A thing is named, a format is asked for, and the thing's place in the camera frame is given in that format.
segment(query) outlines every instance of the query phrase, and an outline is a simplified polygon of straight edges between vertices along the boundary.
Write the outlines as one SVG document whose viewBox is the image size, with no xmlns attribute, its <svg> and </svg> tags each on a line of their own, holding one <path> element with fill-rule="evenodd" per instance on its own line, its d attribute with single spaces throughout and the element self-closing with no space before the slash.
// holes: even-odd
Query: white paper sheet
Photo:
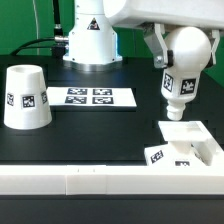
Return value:
<svg viewBox="0 0 224 224">
<path fill-rule="evenodd" d="M 51 106 L 137 106 L 130 88 L 48 87 L 47 95 Z"/>
</svg>

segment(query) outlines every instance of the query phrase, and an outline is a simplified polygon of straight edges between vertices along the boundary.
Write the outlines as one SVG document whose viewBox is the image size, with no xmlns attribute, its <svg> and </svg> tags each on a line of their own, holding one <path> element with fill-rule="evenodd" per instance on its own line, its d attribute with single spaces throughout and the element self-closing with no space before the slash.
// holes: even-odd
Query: black table surface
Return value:
<svg viewBox="0 0 224 224">
<path fill-rule="evenodd" d="M 47 87 L 131 88 L 136 108 L 51 106 L 52 122 L 35 130 L 4 125 L 6 69 L 35 64 Z M 0 56 L 0 164 L 145 165 L 144 148 L 164 144 L 167 121 L 162 70 L 151 59 L 126 58 L 122 68 L 81 72 L 47 56 Z M 224 88 L 202 74 L 183 121 L 200 120 L 224 146 Z M 222 223 L 223 196 L 1 196 L 2 223 Z"/>
</svg>

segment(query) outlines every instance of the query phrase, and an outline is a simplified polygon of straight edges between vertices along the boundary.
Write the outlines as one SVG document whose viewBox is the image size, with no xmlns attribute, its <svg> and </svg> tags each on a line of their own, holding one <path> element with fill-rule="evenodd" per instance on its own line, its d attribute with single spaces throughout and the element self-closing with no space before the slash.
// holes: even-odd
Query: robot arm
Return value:
<svg viewBox="0 0 224 224">
<path fill-rule="evenodd" d="M 161 92 L 171 120 L 182 118 L 185 103 L 196 96 L 201 71 L 216 63 L 223 9 L 222 0 L 104 0 L 112 25 L 143 29 L 154 66 L 164 68 Z M 171 32 L 164 40 L 165 30 Z"/>
</svg>

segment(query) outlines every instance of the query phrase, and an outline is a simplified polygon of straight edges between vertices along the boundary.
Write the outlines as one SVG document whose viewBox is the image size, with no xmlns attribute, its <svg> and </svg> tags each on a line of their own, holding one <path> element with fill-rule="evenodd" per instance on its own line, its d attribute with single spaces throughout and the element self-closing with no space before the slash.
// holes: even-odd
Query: white cup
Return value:
<svg viewBox="0 0 224 224">
<path fill-rule="evenodd" d="M 52 120 L 43 70 L 36 65 L 7 69 L 4 124 L 14 129 L 35 129 Z"/>
</svg>

